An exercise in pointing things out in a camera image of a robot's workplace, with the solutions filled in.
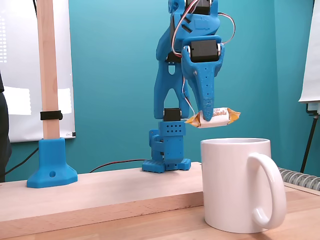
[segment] person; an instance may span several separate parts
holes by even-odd
[[[0,183],[5,182],[6,166],[11,156],[11,144],[9,140],[9,114],[4,95],[4,84],[0,72]]]

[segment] candy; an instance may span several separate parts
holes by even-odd
[[[239,119],[240,114],[240,112],[233,111],[228,107],[221,107],[213,109],[210,121],[204,120],[203,113],[200,111],[197,115],[189,118],[185,123],[191,124],[199,129],[215,128],[232,124]]]

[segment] whiteboard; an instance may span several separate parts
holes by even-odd
[[[60,137],[75,133],[69,1],[53,0]],[[43,138],[38,24],[32,0],[0,0],[0,70],[11,142]]]
[[[320,1],[314,2],[302,94],[299,102],[320,102]]]

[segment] wooden post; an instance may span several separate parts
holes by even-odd
[[[42,111],[58,111],[58,83],[53,0],[37,0]],[[43,121],[44,139],[60,137],[59,120]]]

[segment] blue stand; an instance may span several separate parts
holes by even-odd
[[[149,146],[152,160],[145,160],[142,170],[152,173],[163,173],[172,170],[187,171],[191,160],[184,158],[184,136],[186,124],[184,121],[161,121],[159,129],[149,132]]]
[[[78,181],[77,172],[66,163],[66,141],[42,139],[39,141],[39,169],[28,179],[28,188],[48,188]]]

